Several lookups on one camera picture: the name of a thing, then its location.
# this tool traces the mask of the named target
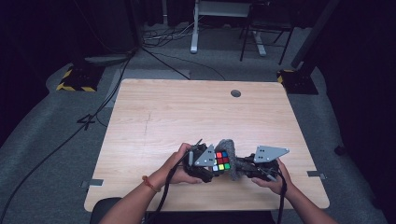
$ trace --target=black chair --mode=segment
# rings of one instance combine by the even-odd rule
[[[242,47],[241,58],[242,62],[245,52],[245,46],[248,39],[249,31],[267,32],[279,34],[272,44],[264,44],[264,46],[283,47],[282,56],[279,64],[282,64],[286,49],[288,48],[294,26],[290,19],[290,8],[288,0],[259,0],[253,2],[249,7],[247,15],[247,23],[242,29],[239,38],[245,32],[244,45]],[[276,45],[276,41],[282,36],[284,32],[289,32],[288,40],[285,45]]]

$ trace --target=light wood tabletop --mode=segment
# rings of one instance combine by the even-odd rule
[[[233,97],[231,91],[241,92]],[[275,82],[124,79],[115,103],[90,186],[85,209],[101,199],[123,197],[177,151],[181,143],[216,146],[233,139],[237,157],[256,152],[258,145],[286,147],[280,159],[294,184],[318,207],[329,199],[316,171],[299,124],[283,87]],[[162,193],[148,207],[157,208]],[[171,185],[163,211],[274,210],[279,196],[247,177],[228,175],[198,185]],[[285,208],[291,205],[285,200]]]

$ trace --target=person's right hand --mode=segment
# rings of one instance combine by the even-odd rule
[[[289,187],[292,187],[292,182],[291,182],[291,178],[288,172],[288,169],[286,169],[285,164],[280,160],[280,159],[276,159],[277,163],[279,164],[279,169],[282,172],[283,177],[285,177],[286,180],[286,184]],[[264,188],[269,188],[273,193],[275,194],[280,194],[280,191],[282,190],[282,178],[278,175],[276,177],[276,182],[274,181],[265,181],[262,180],[260,178],[257,177],[253,177],[251,178],[251,181],[255,184],[257,184],[260,187],[264,187]]]

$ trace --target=silver bracket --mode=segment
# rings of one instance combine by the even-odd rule
[[[256,150],[256,155],[254,156],[254,162],[270,162],[276,160],[276,158],[285,155],[286,153],[289,153],[288,148],[258,146]]]
[[[195,166],[214,166],[216,165],[215,160],[215,148],[213,145],[210,145],[204,153],[198,158],[198,160],[194,163]]]

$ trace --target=hand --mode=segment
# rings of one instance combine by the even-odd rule
[[[181,144],[178,151],[174,152],[157,172],[163,174],[163,176],[166,178],[169,171],[184,156],[184,154],[186,154],[186,152],[189,149],[191,149],[190,144],[187,144],[187,143]],[[179,166],[179,167],[177,167],[177,170],[175,171],[175,174],[173,175],[173,177],[171,179],[171,184],[178,184],[181,182],[185,182],[185,183],[189,183],[189,184],[199,184],[199,183],[202,183],[203,181],[200,178],[196,178],[196,177],[187,175],[186,172],[184,172],[183,167]]]
[[[279,169],[282,172],[283,177],[285,177],[286,184],[288,185],[288,189],[293,187],[288,169],[286,169],[285,164],[280,159],[276,159],[276,160],[277,163],[279,164]],[[274,182],[274,181],[265,181],[257,177],[251,178],[251,181],[257,184],[258,186],[269,188],[273,193],[280,194],[280,191],[282,190],[282,178],[278,175],[276,177],[276,180],[277,181]]]

